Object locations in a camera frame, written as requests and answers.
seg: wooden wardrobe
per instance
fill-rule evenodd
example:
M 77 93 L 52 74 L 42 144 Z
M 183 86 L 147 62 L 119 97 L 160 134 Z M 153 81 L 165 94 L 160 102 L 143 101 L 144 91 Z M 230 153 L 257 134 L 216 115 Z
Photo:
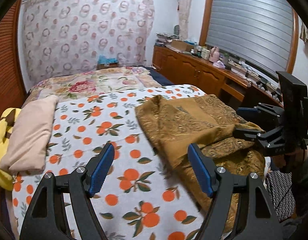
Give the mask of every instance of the wooden wardrobe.
M 21 0 L 17 0 L 0 22 L 0 117 L 9 107 L 21 107 L 26 91 L 17 52 L 17 25 Z

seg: white wall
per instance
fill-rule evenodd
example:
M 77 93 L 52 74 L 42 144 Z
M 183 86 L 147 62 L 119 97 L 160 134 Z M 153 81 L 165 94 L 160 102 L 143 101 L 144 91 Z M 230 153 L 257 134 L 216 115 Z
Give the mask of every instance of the white wall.
M 302 20 L 299 18 L 299 30 L 301 32 Z M 293 76 L 297 77 L 307 85 L 308 93 L 308 43 L 301 39 L 298 40 L 296 61 L 293 70 Z
M 167 32 L 173 33 L 174 26 L 178 24 L 178 13 L 177 13 L 177 0 L 154 0 L 155 8 L 155 19 L 153 23 L 153 29 L 146 42 L 146 65 L 152 64 L 153 58 L 153 46 L 156 40 L 156 33 Z M 21 71 L 23 75 L 23 80 L 25 88 L 28 91 L 32 86 L 32 82 L 29 80 L 28 74 L 26 72 L 26 62 L 23 54 L 23 44 L 22 44 L 22 20 L 23 20 L 24 8 L 21 6 L 19 14 L 19 24 L 18 24 L 18 53 L 19 61 L 21 66 Z
M 192 0 L 189 16 L 189 38 L 190 41 L 199 42 L 201 35 L 205 0 Z

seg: blue gripper pad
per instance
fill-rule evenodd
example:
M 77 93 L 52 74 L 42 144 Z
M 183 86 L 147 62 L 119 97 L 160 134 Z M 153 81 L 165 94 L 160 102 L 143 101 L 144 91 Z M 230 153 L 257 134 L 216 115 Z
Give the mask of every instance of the blue gripper pad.
M 105 177 L 114 160 L 114 146 L 112 144 L 109 147 L 104 147 L 100 155 L 103 155 L 102 159 L 98 163 L 95 171 L 93 172 L 90 180 L 90 188 L 88 190 L 91 197 L 97 192 L 100 192 L 104 183 Z
M 214 191 L 211 186 L 211 177 L 197 151 L 200 151 L 198 146 L 196 144 L 190 144 L 187 150 L 187 155 L 198 183 L 201 186 L 202 192 L 206 193 L 207 196 L 212 197 Z

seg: cabinet door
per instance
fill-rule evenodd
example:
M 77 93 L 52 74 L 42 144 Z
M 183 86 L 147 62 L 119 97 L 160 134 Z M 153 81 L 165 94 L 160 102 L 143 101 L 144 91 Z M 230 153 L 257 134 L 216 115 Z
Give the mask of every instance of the cabinet door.
M 214 94 L 218 97 L 222 83 L 224 82 L 224 76 L 216 71 L 201 66 L 197 74 L 198 82 L 197 87 L 203 90 L 205 93 Z
M 160 73 L 174 84 L 180 84 L 180 75 L 178 73 L 180 65 L 179 56 L 176 52 L 167 52 L 165 62 Z
M 158 69 L 158 71 L 160 71 L 160 69 L 163 67 L 163 57 L 163 51 L 155 46 L 153 53 L 153 65 Z
M 181 57 L 180 60 L 180 66 L 178 69 L 180 84 L 196 86 L 196 74 L 198 72 L 199 65 L 186 57 Z

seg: wooden window frame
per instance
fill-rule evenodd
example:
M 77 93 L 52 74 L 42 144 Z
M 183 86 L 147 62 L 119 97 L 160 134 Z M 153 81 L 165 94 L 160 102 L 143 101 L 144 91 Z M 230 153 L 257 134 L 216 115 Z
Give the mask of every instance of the wooden window frame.
M 199 39 L 200 46 L 205 46 L 208 28 L 210 25 L 211 13 L 212 13 L 212 3 L 213 0 L 205 0 L 205 10 L 203 16 L 202 30 Z M 290 55 L 286 67 L 286 72 L 290 74 L 292 74 L 295 65 L 297 47 L 298 47 L 298 35 L 299 35 L 298 15 L 293 8 L 292 8 L 292 16 L 293 16 L 292 41 L 291 41 Z

